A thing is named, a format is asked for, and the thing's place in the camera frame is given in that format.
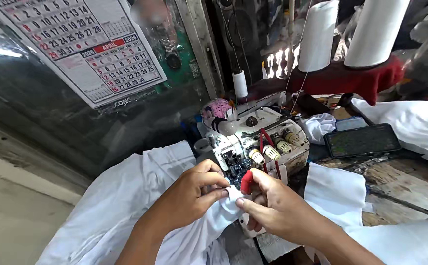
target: red finger guard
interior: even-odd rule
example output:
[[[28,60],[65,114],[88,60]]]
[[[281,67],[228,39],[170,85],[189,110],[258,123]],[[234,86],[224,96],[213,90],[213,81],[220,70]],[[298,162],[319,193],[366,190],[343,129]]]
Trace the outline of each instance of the red finger guard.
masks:
[[[242,194],[250,194],[250,185],[253,182],[253,173],[251,170],[247,170],[245,176],[242,178],[240,183],[240,191]]]

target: workbench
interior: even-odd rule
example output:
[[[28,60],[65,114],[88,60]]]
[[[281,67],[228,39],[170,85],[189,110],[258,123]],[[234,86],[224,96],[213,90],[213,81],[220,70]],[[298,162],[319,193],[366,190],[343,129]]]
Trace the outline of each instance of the workbench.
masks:
[[[366,201],[373,204],[374,213],[363,213],[365,226],[428,218],[428,161],[420,154],[403,149],[371,157],[327,158],[317,164],[362,174],[372,190],[385,194],[375,195],[368,190]]]

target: calendar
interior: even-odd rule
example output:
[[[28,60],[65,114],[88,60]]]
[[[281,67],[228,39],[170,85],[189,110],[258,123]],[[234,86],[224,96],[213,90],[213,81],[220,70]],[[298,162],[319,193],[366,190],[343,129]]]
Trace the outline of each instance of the calendar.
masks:
[[[125,0],[0,0],[0,19],[92,108],[166,81]]]

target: white garment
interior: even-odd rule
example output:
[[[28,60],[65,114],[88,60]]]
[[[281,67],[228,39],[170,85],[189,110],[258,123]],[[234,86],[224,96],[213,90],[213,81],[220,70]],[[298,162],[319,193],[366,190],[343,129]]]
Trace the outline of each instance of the white garment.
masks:
[[[389,123],[402,146],[428,160],[428,101],[378,102],[353,99],[353,105],[373,123]]]
[[[311,143],[325,144],[324,135],[335,130],[335,117],[329,113],[317,114],[298,123]]]
[[[428,265],[428,219],[399,225],[347,227],[345,232],[387,265]]]
[[[363,227],[365,207],[363,176],[311,163],[304,199],[320,214],[341,226],[355,241],[387,265],[428,265],[428,219],[399,225]],[[306,247],[313,260],[330,265],[326,257]]]
[[[137,220],[194,163],[183,141],[131,155],[106,170],[89,186],[36,265],[114,264]],[[228,191],[229,197],[201,219],[165,237],[157,264],[205,265],[208,252],[211,261],[221,262],[216,265],[229,264],[215,240],[242,214],[235,205],[242,194],[235,188]]]

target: phone screen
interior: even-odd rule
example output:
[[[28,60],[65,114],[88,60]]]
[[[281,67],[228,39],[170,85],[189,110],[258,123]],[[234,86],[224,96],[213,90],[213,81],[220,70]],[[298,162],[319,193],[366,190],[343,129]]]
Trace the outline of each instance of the phone screen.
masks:
[[[392,127],[378,124],[358,129],[328,133],[325,136],[334,158],[382,153],[401,149]]]

